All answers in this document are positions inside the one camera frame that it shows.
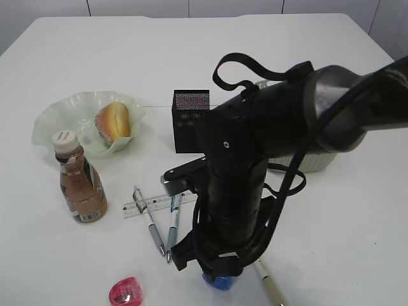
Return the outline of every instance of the bread roll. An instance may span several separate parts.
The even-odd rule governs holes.
[[[95,126],[105,143],[111,145],[118,137],[130,136],[129,110],[122,102],[112,102],[95,116]]]

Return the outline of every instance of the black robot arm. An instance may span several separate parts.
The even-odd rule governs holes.
[[[227,84],[227,61],[268,80]],[[169,195],[198,194],[192,231],[171,249],[179,270],[197,259],[203,271],[237,276],[267,248],[306,153],[349,152],[367,131],[408,127],[408,58],[359,76],[340,66],[314,71],[310,62],[268,71],[244,54],[226,55],[213,75],[225,90],[245,90],[209,111],[197,128],[205,157],[163,175]],[[268,158],[294,155],[276,198],[261,199]]]

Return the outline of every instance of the glass bowl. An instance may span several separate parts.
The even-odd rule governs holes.
[[[112,102],[123,102],[129,110],[130,137],[119,137],[109,146],[99,135],[94,119],[96,114]],[[123,149],[140,131],[140,119],[146,115],[142,106],[125,94],[114,91],[79,92],[47,107],[34,122],[31,142],[53,150],[51,138],[62,130],[70,129],[89,156],[107,157]]]

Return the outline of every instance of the white bottle cap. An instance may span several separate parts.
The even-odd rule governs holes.
[[[59,131],[52,137],[52,145],[57,153],[69,153],[79,147],[76,134],[68,129]]]

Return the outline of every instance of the clear ruler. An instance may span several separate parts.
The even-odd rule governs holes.
[[[184,191],[182,194],[181,198],[181,204],[193,202],[197,200],[197,195],[192,193],[191,191]],[[169,197],[166,194],[163,194],[161,196],[155,196],[153,198],[149,199],[144,199],[145,202],[147,203],[147,206],[149,207],[150,212],[154,212],[156,210],[161,210],[161,209],[170,209],[171,205],[171,197]],[[134,217],[136,215],[140,215],[140,212],[138,210],[138,207],[136,206],[136,203],[129,202],[126,204],[122,205],[122,215],[123,218],[129,218],[129,217]]]

